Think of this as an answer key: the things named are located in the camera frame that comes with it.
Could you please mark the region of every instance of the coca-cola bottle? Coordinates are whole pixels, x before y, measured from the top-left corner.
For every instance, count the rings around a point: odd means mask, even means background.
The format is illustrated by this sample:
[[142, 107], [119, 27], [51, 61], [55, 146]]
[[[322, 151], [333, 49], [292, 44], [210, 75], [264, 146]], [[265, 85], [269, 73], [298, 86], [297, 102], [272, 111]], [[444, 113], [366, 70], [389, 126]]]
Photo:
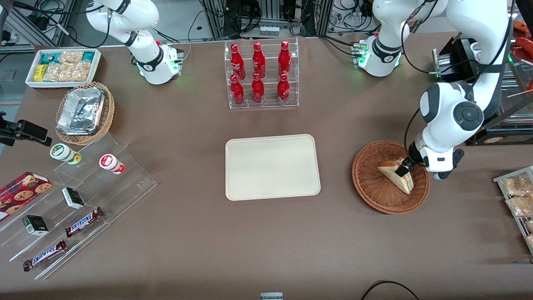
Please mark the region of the coca-cola bottle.
[[254, 64], [254, 72], [259, 73], [261, 78], [265, 78], [267, 75], [267, 63], [265, 62], [265, 54], [261, 50], [261, 43], [254, 43], [254, 56], [252, 57], [252, 63]]
[[244, 80], [246, 78], [246, 71], [244, 71], [244, 59], [239, 53], [239, 46], [237, 46], [237, 44], [232, 44], [230, 49], [231, 68], [233, 69], [233, 73], [237, 74], [240, 80]]
[[287, 81], [287, 73], [283, 73], [279, 76], [278, 82], [278, 103], [285, 105], [289, 102], [289, 89], [290, 85]]
[[265, 86], [263, 81], [261, 81], [261, 76], [259, 73], [254, 73], [254, 82], [252, 82], [252, 91], [254, 94], [254, 101], [257, 104], [263, 103], [265, 99]]
[[289, 73], [290, 71], [290, 52], [289, 42], [281, 42], [281, 51], [278, 56], [278, 73], [281, 76], [283, 73]]
[[243, 86], [239, 83], [239, 78], [235, 74], [231, 74], [231, 95], [233, 96], [233, 102], [237, 106], [244, 105], [244, 90]]

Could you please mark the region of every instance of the brown wicker basket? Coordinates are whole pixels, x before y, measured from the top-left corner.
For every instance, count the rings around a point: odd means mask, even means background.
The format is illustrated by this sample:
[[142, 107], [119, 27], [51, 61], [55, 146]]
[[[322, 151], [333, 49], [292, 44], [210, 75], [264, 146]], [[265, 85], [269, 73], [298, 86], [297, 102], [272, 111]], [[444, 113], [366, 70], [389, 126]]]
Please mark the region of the brown wicker basket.
[[405, 156], [405, 149], [400, 143], [384, 140], [366, 145], [353, 160], [353, 183], [359, 195], [373, 208], [391, 215], [406, 214], [426, 200], [430, 179], [425, 168], [417, 165], [412, 169], [414, 188], [410, 195], [402, 192], [377, 169], [382, 162]]
[[[100, 129], [95, 135], [92, 136], [67, 136], [64, 134], [61, 134], [55, 130], [55, 133], [58, 135], [58, 137], [64, 141], [65, 143], [69, 144], [76, 144], [79, 146], [85, 146], [89, 143], [103, 137], [111, 127], [111, 123], [113, 122], [113, 113], [115, 112], [115, 101], [113, 100], [113, 95], [109, 92], [109, 90], [106, 88], [105, 85], [98, 83], [98, 82], [91, 82], [90, 84], [84, 84], [75, 87], [75, 89], [89, 89], [89, 88], [99, 88], [106, 92], [106, 98], [103, 101], [103, 109], [102, 109], [102, 116], [100, 117]], [[65, 100], [67, 98], [68, 93], [63, 97], [63, 101], [61, 101], [61, 104], [59, 105], [58, 112], [55, 115], [55, 121], [57, 122], [59, 120], [59, 117], [61, 116], [61, 112], [63, 111], [63, 105], [65, 104]]]

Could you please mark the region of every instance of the table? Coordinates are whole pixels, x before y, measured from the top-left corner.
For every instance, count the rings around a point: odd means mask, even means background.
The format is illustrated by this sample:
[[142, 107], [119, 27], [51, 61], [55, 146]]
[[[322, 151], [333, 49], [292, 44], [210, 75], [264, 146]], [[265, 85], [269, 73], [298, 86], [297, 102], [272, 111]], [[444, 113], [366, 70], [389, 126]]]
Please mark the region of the table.
[[[413, 34], [409, 58], [430, 69], [431, 50], [453, 35]], [[183, 75], [161, 86], [129, 64], [127, 48], [102, 48], [97, 78], [115, 97], [111, 132], [160, 183], [47, 280], [34, 281], [0, 252], [0, 298], [233, 300], [282, 291], [287, 300], [357, 299], [388, 279], [421, 299], [531, 299], [533, 269], [511, 264], [530, 259], [528, 249], [491, 180], [532, 165], [530, 148], [465, 148], [421, 208], [377, 212], [353, 186], [352, 161], [367, 143], [401, 141], [434, 79], [404, 58], [390, 76], [374, 78], [318, 38], [299, 41], [300, 106], [268, 112], [228, 109], [221, 42], [194, 44]], [[55, 136], [64, 93], [28, 89], [17, 120]], [[418, 117], [409, 139], [424, 125]], [[302, 133], [316, 141], [317, 196], [226, 199], [229, 139]], [[51, 172], [59, 162], [48, 151], [29, 142], [7, 147], [0, 184], [26, 170]], [[367, 297], [382, 298], [410, 295], [380, 286]]]

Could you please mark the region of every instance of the clear acrylic shelf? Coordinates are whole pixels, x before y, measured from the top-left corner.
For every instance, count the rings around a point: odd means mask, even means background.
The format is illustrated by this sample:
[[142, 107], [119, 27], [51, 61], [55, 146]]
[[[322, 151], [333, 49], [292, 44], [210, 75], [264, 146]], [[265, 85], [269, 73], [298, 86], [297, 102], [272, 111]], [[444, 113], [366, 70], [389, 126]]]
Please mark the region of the clear acrylic shelf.
[[[224, 46], [224, 65], [226, 71], [226, 85], [228, 86], [228, 101], [231, 109], [239, 108], [283, 108], [283, 107], [294, 107], [298, 106], [300, 103], [300, 93], [298, 82], [300, 80], [299, 76], [299, 51], [298, 51], [298, 39], [297, 38], [275, 38], [275, 39], [265, 39], [261, 41], [261, 48], [265, 54], [266, 60], [266, 77], [263, 78], [263, 83], [265, 86], [265, 100], [262, 104], [257, 104], [253, 100], [252, 94], [252, 74], [254, 73], [254, 67], [252, 65], [252, 57], [254, 55], [253, 44], [246, 41], [229, 41], [225, 43]], [[280, 105], [278, 103], [278, 55], [281, 50], [281, 42], [289, 42], [289, 52], [290, 52], [290, 71], [288, 73], [288, 82], [290, 84], [289, 90], [289, 100], [285, 105]], [[243, 85], [244, 89], [244, 105], [237, 106], [233, 101], [231, 95], [231, 81], [230, 76], [233, 74], [231, 69], [231, 51], [229, 50], [231, 44], [237, 44], [239, 46], [239, 52], [244, 59], [244, 69], [246, 71], [246, 78], [240, 81], [240, 84]]]
[[[57, 167], [48, 176], [50, 180], [53, 178], [53, 188], [44, 197], [34, 200], [31, 207], [16, 217], [12, 216], [12, 220], [0, 232], [2, 252], [10, 257], [11, 262], [20, 265], [21, 272], [26, 260], [65, 240], [67, 252], [57, 254], [28, 272], [28, 276], [36, 280], [47, 278], [157, 185], [131, 157], [126, 145], [110, 133], [79, 152], [82, 155], [80, 164], [63, 163]], [[126, 165], [122, 174], [116, 175], [100, 168], [99, 159], [107, 153], [113, 154]], [[66, 186], [78, 190], [85, 202], [83, 208], [76, 210], [67, 206], [61, 193]], [[97, 207], [102, 209], [104, 215], [67, 238], [65, 228]], [[49, 232], [43, 236], [28, 234], [21, 220], [23, 215], [42, 216]]]

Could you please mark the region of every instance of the beige tray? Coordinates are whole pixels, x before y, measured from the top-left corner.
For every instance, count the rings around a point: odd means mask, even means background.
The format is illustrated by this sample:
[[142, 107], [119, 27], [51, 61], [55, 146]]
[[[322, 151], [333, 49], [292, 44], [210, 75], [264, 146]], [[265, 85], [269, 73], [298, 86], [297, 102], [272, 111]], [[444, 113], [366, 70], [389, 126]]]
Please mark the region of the beige tray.
[[313, 196], [319, 192], [312, 136], [233, 139], [226, 143], [229, 200]]

